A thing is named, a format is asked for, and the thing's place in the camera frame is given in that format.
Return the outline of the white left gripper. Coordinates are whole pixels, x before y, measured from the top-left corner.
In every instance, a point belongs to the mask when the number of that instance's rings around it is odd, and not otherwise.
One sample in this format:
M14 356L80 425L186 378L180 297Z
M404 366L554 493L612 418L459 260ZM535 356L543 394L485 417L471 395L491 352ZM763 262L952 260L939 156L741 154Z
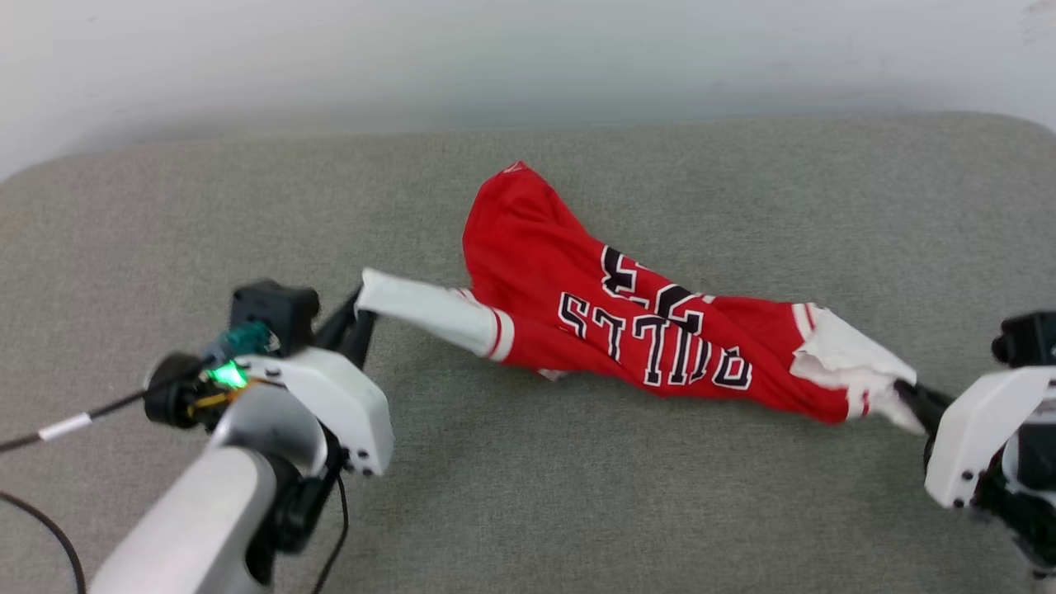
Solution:
M384 391L362 371L377 314L357 312L361 291L355 289L314 332L314 346L286 358L245 355L235 361L254 380L290 391L351 452L354 469L384 476L395 437Z

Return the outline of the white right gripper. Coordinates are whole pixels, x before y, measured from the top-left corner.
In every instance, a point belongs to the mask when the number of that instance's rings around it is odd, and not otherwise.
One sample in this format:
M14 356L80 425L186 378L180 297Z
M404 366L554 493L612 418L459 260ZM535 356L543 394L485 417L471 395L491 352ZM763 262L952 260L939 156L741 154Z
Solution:
M935 437L925 489L941 507L967 503L993 454L1053 392L1053 367L1021 367L982 375L958 398L924 384L894 380L928 437Z

